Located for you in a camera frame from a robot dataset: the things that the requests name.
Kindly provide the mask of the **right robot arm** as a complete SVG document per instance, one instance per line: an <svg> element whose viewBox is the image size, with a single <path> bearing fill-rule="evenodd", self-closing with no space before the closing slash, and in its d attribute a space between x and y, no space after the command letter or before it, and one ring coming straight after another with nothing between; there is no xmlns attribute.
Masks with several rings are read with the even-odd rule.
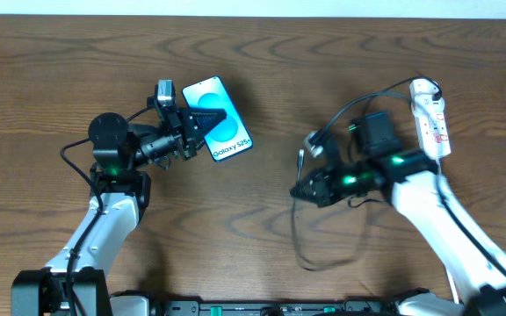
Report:
<svg viewBox="0 0 506 316"><path fill-rule="evenodd" d="M328 158L290 190L293 198L319 207L378 191L409 220L454 279L461 300L453 303L414 291L383 307L381 314L506 315L506 253L477 225L421 148L405 151L384 112L355 118L351 134L363 158L345 163L327 139Z"/></svg>

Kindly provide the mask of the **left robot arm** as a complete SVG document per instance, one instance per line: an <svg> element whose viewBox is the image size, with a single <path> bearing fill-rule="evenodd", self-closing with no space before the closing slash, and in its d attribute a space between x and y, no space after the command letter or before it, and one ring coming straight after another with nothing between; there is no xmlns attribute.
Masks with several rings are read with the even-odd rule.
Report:
<svg viewBox="0 0 506 316"><path fill-rule="evenodd" d="M11 287L14 315L161 315L150 294L111 294L106 284L127 236L148 208L151 178L143 167L187 161L227 116L223 109L180 108L173 97L149 97L158 126L135 124L114 112L95 117L87 140L96 159L83 179L90 186L88 211L63 249L45 267L22 270Z"/></svg>

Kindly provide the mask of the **blue Galaxy smartphone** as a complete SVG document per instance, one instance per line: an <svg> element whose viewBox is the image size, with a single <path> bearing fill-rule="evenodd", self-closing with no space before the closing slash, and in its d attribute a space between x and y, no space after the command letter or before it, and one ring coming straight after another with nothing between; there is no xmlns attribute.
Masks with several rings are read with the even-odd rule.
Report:
<svg viewBox="0 0 506 316"><path fill-rule="evenodd" d="M253 148L253 139L219 76L182 89L186 103L203 114L213 114L204 137L215 162L222 162Z"/></svg>

